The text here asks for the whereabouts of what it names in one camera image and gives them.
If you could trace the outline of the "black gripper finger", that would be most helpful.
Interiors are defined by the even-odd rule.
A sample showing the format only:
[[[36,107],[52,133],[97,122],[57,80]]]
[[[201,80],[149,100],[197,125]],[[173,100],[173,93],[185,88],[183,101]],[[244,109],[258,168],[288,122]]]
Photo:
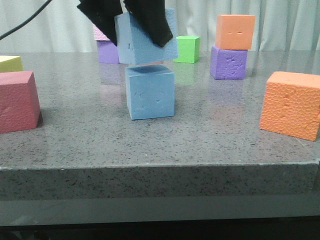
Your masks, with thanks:
[[[115,45],[115,16],[123,13],[119,0],[80,0],[77,8]]]
[[[152,42],[163,48],[173,34],[166,19],[164,0],[124,0],[124,5]]]

